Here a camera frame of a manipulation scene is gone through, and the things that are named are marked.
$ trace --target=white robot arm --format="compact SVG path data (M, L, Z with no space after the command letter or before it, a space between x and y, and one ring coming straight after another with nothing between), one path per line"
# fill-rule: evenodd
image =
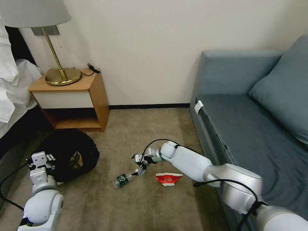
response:
M256 197L258 201L262 201L262 178L259 175L232 164L214 166L208 158L172 141L164 143L159 149L148 148L144 155L137 154L134 158L140 166L139 175L144 173L146 166L150 163L167 160L197 182L224 179L246 185L255 195L246 187L235 182L209 184L212 187L222 186L223 201L239 213L247 214L256 201ZM308 230L308 221L285 208L263 204L256 208L254 213L259 231Z
M64 205L64 197L57 190L54 178L47 173L51 166L45 153L35 153L31 158L32 197L25 205L17 231L53 231Z

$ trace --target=wooden nightstand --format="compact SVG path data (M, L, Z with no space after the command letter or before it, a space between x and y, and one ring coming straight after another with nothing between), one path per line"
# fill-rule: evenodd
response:
M90 69L81 71L92 73ZM101 74L82 75L78 82L66 86L48 85L43 75L29 87L29 92L54 129L105 130L109 105Z

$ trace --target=sofa armrest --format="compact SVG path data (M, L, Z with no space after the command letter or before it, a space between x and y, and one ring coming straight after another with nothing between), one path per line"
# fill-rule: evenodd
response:
M204 51L192 102L199 94L246 94L281 58L276 51Z

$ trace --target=red paper cup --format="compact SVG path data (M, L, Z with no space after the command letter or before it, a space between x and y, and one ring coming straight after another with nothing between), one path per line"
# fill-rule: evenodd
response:
M156 173L156 179L163 186L174 186L182 176L182 174L177 173Z

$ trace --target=table lamp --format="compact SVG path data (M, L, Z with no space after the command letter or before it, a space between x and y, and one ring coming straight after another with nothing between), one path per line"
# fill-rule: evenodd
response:
M46 26L58 25L71 20L63 0L0 0L0 17L9 27L41 27L58 70L48 72L45 80L53 86L74 83L81 72L73 68L62 68L54 47L46 32Z

